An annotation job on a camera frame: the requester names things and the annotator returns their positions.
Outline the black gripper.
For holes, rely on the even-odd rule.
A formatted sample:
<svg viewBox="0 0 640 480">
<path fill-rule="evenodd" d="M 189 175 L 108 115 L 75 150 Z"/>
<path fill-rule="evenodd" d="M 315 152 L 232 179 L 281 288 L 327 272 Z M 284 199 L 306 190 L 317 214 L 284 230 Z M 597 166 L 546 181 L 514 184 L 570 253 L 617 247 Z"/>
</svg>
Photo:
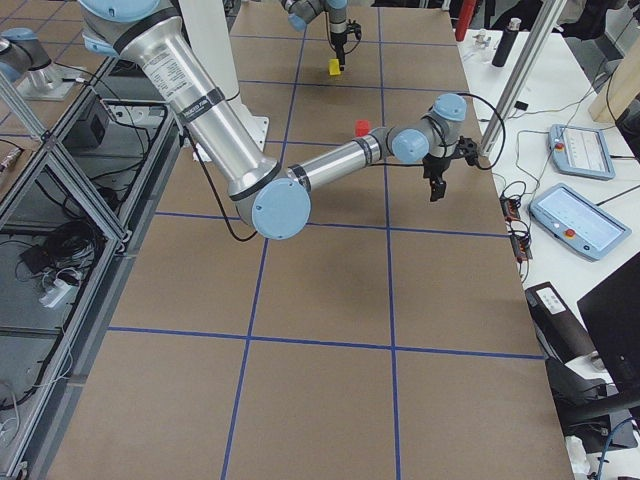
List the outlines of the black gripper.
<svg viewBox="0 0 640 480">
<path fill-rule="evenodd" d="M 344 47 L 347 42 L 347 31 L 341 30 L 339 32 L 329 29 L 329 40 L 333 50 L 336 53 L 338 65 L 340 69 L 345 68 L 345 51 Z"/>
<path fill-rule="evenodd" d="M 423 177 L 429 180 L 430 185 L 430 202 L 436 202 L 442 199 L 446 193 L 446 181 L 443 176 L 450 166 L 448 158 L 436 157 L 427 154 L 423 160 Z"/>
</svg>

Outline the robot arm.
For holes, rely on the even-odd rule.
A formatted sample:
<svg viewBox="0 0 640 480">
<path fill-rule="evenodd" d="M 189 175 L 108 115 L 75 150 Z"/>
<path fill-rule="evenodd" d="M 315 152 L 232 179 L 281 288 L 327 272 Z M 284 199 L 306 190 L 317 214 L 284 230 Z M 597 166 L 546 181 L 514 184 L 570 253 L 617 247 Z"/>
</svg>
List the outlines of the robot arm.
<svg viewBox="0 0 640 480">
<path fill-rule="evenodd" d="M 228 182 L 241 219 L 265 238 L 296 235 L 311 211 L 310 193 L 389 156 L 422 165 L 432 200 L 443 197 L 444 171 L 454 159 L 478 165 L 476 144 L 459 132 L 467 104 L 443 94 L 417 122 L 381 127 L 300 165 L 282 168 L 266 156 L 250 131 L 254 123 L 228 101 L 215 78 L 235 67 L 228 24 L 218 1 L 84 1 L 88 50 L 139 65 L 184 127 L 196 152 L 204 152 Z"/>
<path fill-rule="evenodd" d="M 330 62 L 336 74 L 344 71 L 348 37 L 348 18 L 346 0 L 282 0 L 281 6 L 288 15 L 290 25 L 297 31 L 303 31 L 321 14 L 326 15 L 329 44 L 335 53 Z"/>
</svg>

